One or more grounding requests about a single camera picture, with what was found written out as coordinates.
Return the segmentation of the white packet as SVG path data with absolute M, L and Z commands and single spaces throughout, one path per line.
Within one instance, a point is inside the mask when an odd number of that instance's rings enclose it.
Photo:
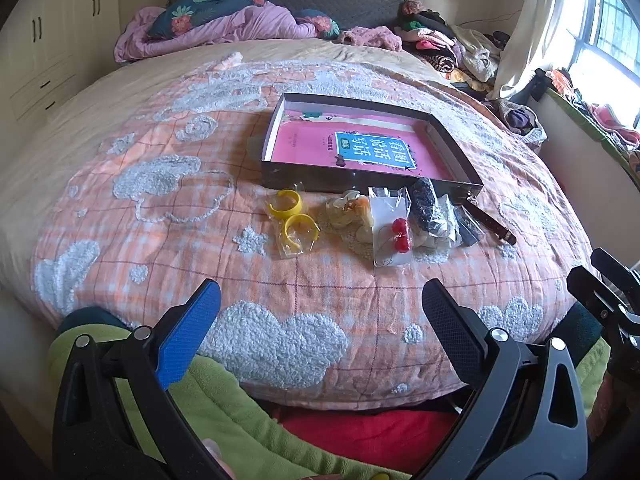
M 446 200 L 439 205 L 439 213 L 427 222 L 424 230 L 412 220 L 410 223 L 413 244 L 416 247 L 445 250 L 462 244 L 460 226 L 454 213 L 454 206 Z

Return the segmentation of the red earrings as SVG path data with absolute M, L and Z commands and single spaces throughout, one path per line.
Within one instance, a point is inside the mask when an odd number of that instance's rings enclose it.
M 404 266 L 412 261 L 409 226 L 410 197 L 406 188 L 369 188 L 373 218 L 373 263 L 377 268 Z

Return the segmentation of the yellow bangles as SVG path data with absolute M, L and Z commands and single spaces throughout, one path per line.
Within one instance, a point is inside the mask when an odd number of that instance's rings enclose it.
M 268 196 L 266 213 L 274 227 L 279 254 L 291 259 L 309 254 L 320 238 L 320 226 L 308 214 L 302 194 L 285 188 Z

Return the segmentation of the cream hair claw clip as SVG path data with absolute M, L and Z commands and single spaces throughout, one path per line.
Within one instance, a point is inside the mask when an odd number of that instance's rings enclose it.
M 373 258 L 374 219 L 368 196 L 349 190 L 330 197 L 324 203 L 324 224 L 349 250 L 371 260 Z

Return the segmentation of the red cloth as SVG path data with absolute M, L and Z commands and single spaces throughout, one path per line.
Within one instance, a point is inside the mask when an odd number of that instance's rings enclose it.
M 303 441 L 335 455 L 414 474 L 458 419 L 454 413 L 401 408 L 382 412 L 313 411 L 276 406 L 271 417 Z

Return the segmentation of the green fleece garment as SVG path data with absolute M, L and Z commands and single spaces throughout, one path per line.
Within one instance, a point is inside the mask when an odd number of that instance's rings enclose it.
M 404 473 L 334 455 L 275 422 L 209 358 L 198 356 L 156 408 L 152 423 L 176 460 L 154 442 L 125 378 L 104 378 L 101 359 L 129 330 L 84 324 L 63 330 L 47 366 L 58 387 L 53 465 L 63 479 L 373 479 Z

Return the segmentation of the clothes on window sill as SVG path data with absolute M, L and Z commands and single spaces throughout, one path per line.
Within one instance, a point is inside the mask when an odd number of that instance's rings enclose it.
M 555 104 L 567 114 L 582 131 L 614 159 L 639 186 L 639 129 L 624 126 L 608 104 L 591 104 L 574 86 L 564 68 L 560 70 L 535 70 L 530 83 L 530 97 L 539 102 L 543 96 L 551 96 Z

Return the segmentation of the rhinestone hair clips in bag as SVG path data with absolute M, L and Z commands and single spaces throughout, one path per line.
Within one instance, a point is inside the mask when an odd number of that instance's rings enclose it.
M 482 227 L 462 205 L 454 206 L 454 215 L 463 246 L 471 247 L 484 240 Z

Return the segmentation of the bag of clothes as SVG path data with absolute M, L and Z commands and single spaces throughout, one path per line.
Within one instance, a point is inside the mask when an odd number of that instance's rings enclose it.
M 527 105 L 508 100 L 497 100 L 492 105 L 510 133 L 518 136 L 528 148 L 539 154 L 548 136 L 536 113 Z

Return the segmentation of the white curtain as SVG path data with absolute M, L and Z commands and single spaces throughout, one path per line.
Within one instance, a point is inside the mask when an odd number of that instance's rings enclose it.
M 522 91 L 535 70 L 567 66 L 582 31 L 587 0 L 524 0 L 504 48 L 492 100 L 507 99 Z

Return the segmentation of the pile of clothes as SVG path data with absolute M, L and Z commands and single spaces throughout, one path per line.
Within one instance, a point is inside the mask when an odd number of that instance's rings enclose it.
M 398 12 L 395 34 L 405 50 L 467 92 L 487 96 L 494 88 L 501 55 L 510 36 L 485 34 L 449 25 L 420 0 L 405 0 Z

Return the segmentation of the orange plaid quilt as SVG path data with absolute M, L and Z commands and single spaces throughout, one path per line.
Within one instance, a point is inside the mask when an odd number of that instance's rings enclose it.
M 546 165 L 466 94 L 369 64 L 236 59 L 91 144 L 35 242 L 32 296 L 52 320 L 96 304 L 134 327 L 212 278 L 201 354 L 252 396 L 374 410 L 461 387 L 425 282 L 537 342 L 591 252 Z

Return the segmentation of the shallow dark cardboard box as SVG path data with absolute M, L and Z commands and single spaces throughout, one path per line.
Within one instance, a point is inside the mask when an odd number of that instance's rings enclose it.
M 262 185 L 308 192 L 410 188 L 430 179 L 437 195 L 466 200 L 484 183 L 432 114 L 338 96 L 285 93 L 262 144 Z

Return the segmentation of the cream wardrobe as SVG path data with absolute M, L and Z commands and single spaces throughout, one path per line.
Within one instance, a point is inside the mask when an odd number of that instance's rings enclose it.
M 118 0 L 17 0 L 1 27 L 1 137 L 21 143 L 111 73 Z

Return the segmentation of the dark floral pillow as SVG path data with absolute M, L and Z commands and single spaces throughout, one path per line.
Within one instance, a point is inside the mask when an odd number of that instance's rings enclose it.
M 274 3 L 268 0 L 177 0 L 155 20 L 149 35 L 154 39 L 172 39 L 250 6 L 265 9 Z M 291 15 L 296 25 L 311 24 L 320 38 L 334 39 L 340 34 L 337 22 L 322 11 L 303 9 L 291 13 L 285 9 L 285 15 Z

